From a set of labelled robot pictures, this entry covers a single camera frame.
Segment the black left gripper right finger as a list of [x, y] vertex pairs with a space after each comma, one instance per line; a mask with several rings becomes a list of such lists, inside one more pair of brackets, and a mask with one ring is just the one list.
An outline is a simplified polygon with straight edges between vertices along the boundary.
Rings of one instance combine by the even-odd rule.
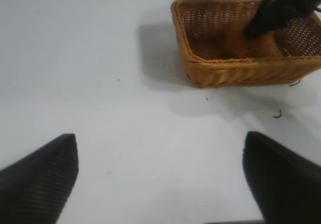
[[320, 223], [320, 166], [255, 131], [243, 170], [265, 223]]

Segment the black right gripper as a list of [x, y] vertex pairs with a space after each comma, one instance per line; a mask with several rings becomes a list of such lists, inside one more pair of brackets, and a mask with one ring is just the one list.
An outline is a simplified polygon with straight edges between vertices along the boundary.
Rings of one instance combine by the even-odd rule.
[[268, 31], [280, 30], [292, 19], [306, 18], [314, 9], [314, 6], [302, 2], [262, 0], [255, 17], [245, 27], [244, 35], [248, 39], [257, 39]]

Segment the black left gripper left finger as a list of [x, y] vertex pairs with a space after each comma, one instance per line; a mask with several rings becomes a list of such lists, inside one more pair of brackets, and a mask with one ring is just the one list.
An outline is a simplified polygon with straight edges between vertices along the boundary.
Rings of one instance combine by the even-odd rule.
[[1, 223], [56, 223], [78, 173], [74, 134], [62, 134], [2, 169]]

